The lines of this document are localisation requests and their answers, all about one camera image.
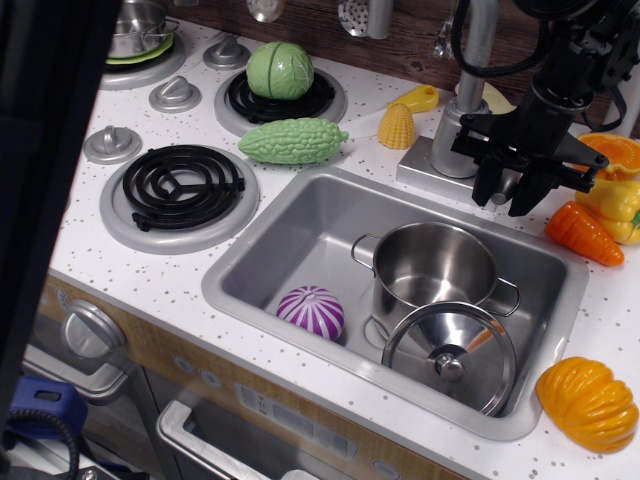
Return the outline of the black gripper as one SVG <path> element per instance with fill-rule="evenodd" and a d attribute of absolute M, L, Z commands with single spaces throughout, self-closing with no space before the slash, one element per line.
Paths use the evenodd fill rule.
<path fill-rule="evenodd" d="M 486 206 L 504 169 L 522 174 L 508 214 L 524 216 L 551 190 L 567 186 L 586 192 L 608 159 L 568 132 L 568 124 L 543 115 L 523 120 L 507 114 L 465 114 L 452 151 L 470 157 L 478 167 L 472 198 Z"/>

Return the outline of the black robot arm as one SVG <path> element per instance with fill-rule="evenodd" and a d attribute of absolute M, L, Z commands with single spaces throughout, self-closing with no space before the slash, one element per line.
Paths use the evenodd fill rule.
<path fill-rule="evenodd" d="M 519 173 L 507 191 L 512 217 L 529 213 L 560 186 L 591 190 L 608 160 L 568 130 L 577 116 L 587 115 L 599 93 L 607 93 L 624 116 L 618 85 L 639 63 L 636 1 L 520 1 L 517 6 L 538 20 L 539 31 L 531 56 L 512 65 L 481 67 L 464 59 L 460 31 L 468 2 L 460 2 L 453 22 L 453 52 L 464 72 L 488 79 L 538 68 L 514 111 L 463 115 L 452 144 L 478 167 L 472 198 L 480 206 L 498 193 L 506 172 Z"/>

